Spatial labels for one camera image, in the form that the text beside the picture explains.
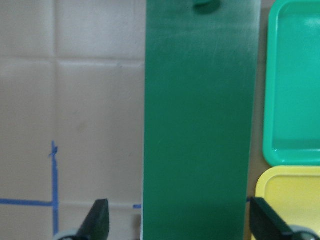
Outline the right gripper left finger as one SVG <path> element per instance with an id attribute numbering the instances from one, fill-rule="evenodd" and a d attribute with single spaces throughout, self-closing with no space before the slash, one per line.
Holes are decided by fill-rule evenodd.
<path id="1" fill-rule="evenodd" d="M 97 199 L 76 233 L 77 240 L 107 240 L 110 232 L 108 199 Z"/>

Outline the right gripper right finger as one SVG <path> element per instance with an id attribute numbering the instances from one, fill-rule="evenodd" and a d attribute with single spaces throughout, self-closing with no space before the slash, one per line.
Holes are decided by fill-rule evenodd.
<path id="1" fill-rule="evenodd" d="M 255 240 L 300 238 L 262 197 L 250 198 L 249 227 Z"/>

